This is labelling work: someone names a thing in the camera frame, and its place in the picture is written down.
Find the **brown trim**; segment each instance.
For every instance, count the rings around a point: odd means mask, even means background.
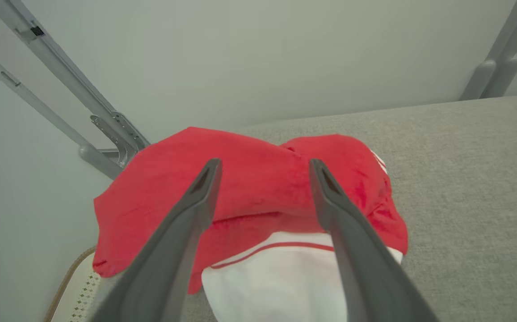
[[[50,305],[50,308],[48,309],[48,312],[46,313],[44,322],[52,321],[52,318],[54,317],[54,313],[56,313],[56,308],[58,308],[60,299],[62,298],[62,295],[64,295],[64,292],[66,291],[66,287],[68,286],[68,283],[70,282],[70,279],[72,278],[72,275],[74,275],[74,272],[76,271],[78,266],[81,264],[81,262],[86,257],[91,255],[94,251],[95,251],[95,246],[91,247],[87,251],[84,251],[83,254],[79,255],[78,259],[76,259],[76,261],[74,261],[72,266],[70,266],[70,269],[68,269],[68,272],[66,273],[66,276],[62,280],[62,283],[60,284],[60,288],[56,292],[56,296],[54,296],[54,300],[52,301],[52,304]]]

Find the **white cloth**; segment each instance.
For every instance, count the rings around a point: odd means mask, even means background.
[[[403,254],[388,248],[401,263]],[[344,290],[328,234],[274,233],[203,271],[218,322],[345,322]]]

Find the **perforated white surface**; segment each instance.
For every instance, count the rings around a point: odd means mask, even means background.
[[[60,298],[52,322],[84,322],[95,291],[99,286],[100,277],[91,267],[91,253],[74,271],[66,290]]]

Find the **red cloth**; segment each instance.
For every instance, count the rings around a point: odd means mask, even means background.
[[[199,241],[189,294],[201,288],[203,269],[256,246],[274,232],[323,232],[310,191],[312,158],[326,163],[387,246],[407,252],[407,229],[391,199],[389,177],[370,149],[353,137],[299,137],[278,146],[187,128],[138,153],[95,199],[99,241],[93,269],[101,277],[126,269],[214,157],[223,161],[221,188],[213,223]]]

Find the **red fabric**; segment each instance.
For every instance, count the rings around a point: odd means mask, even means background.
[[[138,153],[95,199],[101,277],[133,261],[205,163],[219,157],[223,176],[213,223],[199,241],[189,294],[203,269],[258,245],[274,232],[323,232],[316,219],[309,160],[326,163],[383,242],[407,252],[407,229],[391,199],[389,177],[360,141],[342,135],[299,137],[283,145],[222,131],[187,128]]]

